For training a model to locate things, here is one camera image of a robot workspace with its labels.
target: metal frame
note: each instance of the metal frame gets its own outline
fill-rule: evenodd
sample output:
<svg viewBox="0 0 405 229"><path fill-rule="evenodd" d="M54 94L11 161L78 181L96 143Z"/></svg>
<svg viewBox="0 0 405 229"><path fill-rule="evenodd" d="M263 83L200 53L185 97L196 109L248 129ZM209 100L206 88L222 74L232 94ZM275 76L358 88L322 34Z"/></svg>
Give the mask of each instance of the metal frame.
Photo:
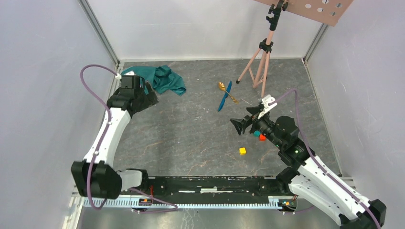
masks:
<svg viewBox="0 0 405 229"><path fill-rule="evenodd" d="M340 173L340 174L343 174L342 167L341 167L341 162L340 162L339 157L338 157L338 155L337 155L337 153L336 153L335 144L334 144L334 142L332 141L332 136L330 135L328 124L325 122L325 118L324 118L324 117L325 117L325 114L324 114L324 112L323 112L322 105L320 104L320 101L319 101L319 99L318 99L317 90L315 90L315 85L314 85L314 83L312 82L311 74L309 73L308 62L305 61L304 59L305 59L305 58L302 58L302 62L304 63L305 70L307 71L307 75L308 75L309 81L311 82L311 87L312 87L312 90L313 90L313 92L314 92L314 94L315 94L315 98L316 98L316 100L317 100L318 109L319 109L319 111L320 111L320 113L321 113L322 121L323 121L323 124L325 125L326 133L328 134L328 139L329 139L330 145L332 146L332 152L333 152L333 155L335 156L336 162L338 163L339 173Z"/></svg>
<svg viewBox="0 0 405 229"><path fill-rule="evenodd" d="M87 18L90 21L90 24L94 28L94 30L97 33L97 36L100 38L101 42L103 43L104 47L106 48L106 51L108 55L110 56L111 60L116 64L119 65L120 60L117 57L116 53L114 52L113 47L111 46L111 43L108 41L106 34L104 33L103 29L101 28L100 23L98 22L93 10L90 7L90 4L88 3L87 0L78 0L80 5L83 8L83 11L85 12Z"/></svg>
<svg viewBox="0 0 405 229"><path fill-rule="evenodd" d="M166 204L153 204L145 206L140 204L141 199L148 198L142 195L120 195L117 199L109 199L103 206L104 208L173 208ZM282 199L292 199L292 197L283 197ZM96 206L99 206L104 199L93 198ZM278 206L279 198L268 197L266 204L177 204L178 208L194 209L282 209ZM83 207L91 207L88 199L84 200Z"/></svg>
<svg viewBox="0 0 405 229"><path fill-rule="evenodd" d="M83 197L72 197L69 203L69 213L64 218L62 229L76 229L82 213Z"/></svg>
<svg viewBox="0 0 405 229"><path fill-rule="evenodd" d="M327 25L327 24L322 24L319 27L319 30L318 30L317 34L315 35L315 38L312 41L311 45L309 46L309 49L308 49L307 53L302 58L302 60L304 61L304 64L308 63L308 61L310 60L310 58L313 55L316 47L318 46L319 42L321 41L323 35L325 34L325 32L326 32L326 30L328 28L329 28L329 25Z"/></svg>

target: gold spoon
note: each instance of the gold spoon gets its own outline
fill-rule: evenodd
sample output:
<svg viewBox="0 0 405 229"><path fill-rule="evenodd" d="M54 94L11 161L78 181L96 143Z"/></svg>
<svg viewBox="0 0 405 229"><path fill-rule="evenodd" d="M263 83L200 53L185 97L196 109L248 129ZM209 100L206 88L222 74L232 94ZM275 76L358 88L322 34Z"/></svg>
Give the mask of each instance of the gold spoon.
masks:
<svg viewBox="0 0 405 229"><path fill-rule="evenodd" d="M229 94L229 92L226 91L226 89L225 89L225 84L223 84L223 83L221 83L221 82L218 82L218 87L219 87L219 89L220 89L221 91L226 92L226 93L229 95L229 97L231 97L231 99L232 99L232 101L233 101L234 103L236 103L236 104L239 103L233 96L231 96L231 94Z"/></svg>

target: tripod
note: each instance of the tripod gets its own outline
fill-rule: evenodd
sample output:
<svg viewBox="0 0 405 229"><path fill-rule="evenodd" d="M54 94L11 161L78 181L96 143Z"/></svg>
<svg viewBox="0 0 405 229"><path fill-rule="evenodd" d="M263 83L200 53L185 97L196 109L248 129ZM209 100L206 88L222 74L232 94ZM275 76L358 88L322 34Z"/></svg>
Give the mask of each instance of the tripod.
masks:
<svg viewBox="0 0 405 229"><path fill-rule="evenodd" d="M270 32L268 33L267 38L265 38L262 42L259 43L259 48L257 49L256 53L253 55L253 57L250 59L249 63L243 70L242 74L236 81L236 83L239 83L247 70L250 72L250 76L253 81L253 88L256 88L259 84L262 83L262 93L261 93L261 98L263 98L265 94L265 86L266 86L266 78L267 78L267 71L268 71L268 64L270 62L270 53L271 53L271 47L273 46L273 42L271 41L273 39L274 31L276 30L278 19L280 18L281 11L286 11L288 6L288 2L279 0L277 3L277 6L272 4L270 6L270 9L268 11L268 14L273 13L274 16L270 18L269 16L266 16L267 21L270 23ZM259 68L257 69L256 72L256 77L253 76L252 69L250 66L253 63L253 60L257 57L259 54L260 50L263 50L262 53L262 58L260 59L260 64ZM263 72L263 75L260 75L263 69L263 65L265 66L265 70Z"/></svg>

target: perforated board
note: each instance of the perforated board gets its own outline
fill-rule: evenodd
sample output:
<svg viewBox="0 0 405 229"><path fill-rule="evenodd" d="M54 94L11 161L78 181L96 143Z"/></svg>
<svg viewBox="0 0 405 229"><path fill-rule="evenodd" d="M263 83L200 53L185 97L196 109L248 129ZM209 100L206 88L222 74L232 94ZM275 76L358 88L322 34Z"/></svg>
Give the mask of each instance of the perforated board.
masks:
<svg viewBox="0 0 405 229"><path fill-rule="evenodd" d="M255 0L277 5L278 0ZM335 26L353 0L288 0L288 12Z"/></svg>

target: green cloth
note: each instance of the green cloth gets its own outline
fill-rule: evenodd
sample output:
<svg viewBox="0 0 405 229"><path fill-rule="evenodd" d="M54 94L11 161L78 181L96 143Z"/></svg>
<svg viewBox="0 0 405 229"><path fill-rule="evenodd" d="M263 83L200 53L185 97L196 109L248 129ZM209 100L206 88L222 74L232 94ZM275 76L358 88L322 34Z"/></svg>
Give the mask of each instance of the green cloth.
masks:
<svg viewBox="0 0 405 229"><path fill-rule="evenodd" d="M159 94L162 94L168 89L178 95L182 95L186 92L186 85L184 85L183 78L173 72L167 65L160 67L133 66L122 71L121 75L125 75L131 71L133 71L135 75L143 77L145 81L149 81L152 88Z"/></svg>

